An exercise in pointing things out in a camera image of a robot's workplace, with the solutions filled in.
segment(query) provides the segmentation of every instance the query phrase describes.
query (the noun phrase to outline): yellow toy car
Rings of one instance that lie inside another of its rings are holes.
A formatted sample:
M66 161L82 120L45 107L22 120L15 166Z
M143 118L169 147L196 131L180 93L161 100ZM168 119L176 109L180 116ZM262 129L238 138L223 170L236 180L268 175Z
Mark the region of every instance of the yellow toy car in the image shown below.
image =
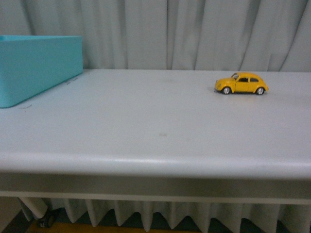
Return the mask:
M262 95L269 88L257 74L248 72L234 73L231 78L219 79L215 83L215 90L227 95L230 93L256 93Z

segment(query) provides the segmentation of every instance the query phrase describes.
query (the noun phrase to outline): white table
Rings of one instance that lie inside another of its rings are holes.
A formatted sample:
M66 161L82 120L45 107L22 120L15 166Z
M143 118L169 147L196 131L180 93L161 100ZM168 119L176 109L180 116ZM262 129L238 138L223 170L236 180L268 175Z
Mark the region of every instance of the white table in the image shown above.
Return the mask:
M214 92L232 74L85 70L0 109L0 195L311 204L311 74Z

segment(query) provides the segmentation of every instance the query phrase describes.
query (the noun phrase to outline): turquoise plastic container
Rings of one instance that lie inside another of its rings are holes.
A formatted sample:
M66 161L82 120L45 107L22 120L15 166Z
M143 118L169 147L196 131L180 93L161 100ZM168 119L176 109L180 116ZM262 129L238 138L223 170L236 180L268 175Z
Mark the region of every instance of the turquoise plastic container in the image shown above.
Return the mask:
M0 35L0 108L82 72L81 36Z

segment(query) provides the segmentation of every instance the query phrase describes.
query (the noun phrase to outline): toy car window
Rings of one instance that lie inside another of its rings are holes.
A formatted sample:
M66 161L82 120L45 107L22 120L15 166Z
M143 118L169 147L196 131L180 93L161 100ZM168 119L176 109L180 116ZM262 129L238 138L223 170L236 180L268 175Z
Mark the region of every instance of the toy car window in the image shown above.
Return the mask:
M247 82L248 82L248 78L240 78L240 79L239 79L239 82L245 82L245 83L247 83Z
M238 74L233 74L231 77L236 80L239 77L239 75Z

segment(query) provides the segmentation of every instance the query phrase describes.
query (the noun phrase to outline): curtain fold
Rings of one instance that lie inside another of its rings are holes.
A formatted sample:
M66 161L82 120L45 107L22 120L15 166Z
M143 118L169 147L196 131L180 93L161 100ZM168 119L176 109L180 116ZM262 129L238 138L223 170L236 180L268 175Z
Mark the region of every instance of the curtain fold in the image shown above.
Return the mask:
M119 226L133 213L139 212L142 225L147 232L152 224L153 213L161 213L172 229L184 217L190 216L203 233L208 232L212 218L218 219L233 233L240 232L242 219L245 218L266 233L276 233L278 220L293 233L309 233L311 224L310 205L84 199L43 200L51 210L64 207L68 218L73 223L87 213L94 227L111 209L115 211ZM31 212L23 203L21 204L25 216L27 219L31 219Z
M85 68L311 70L308 0L2 0L0 34L81 35Z

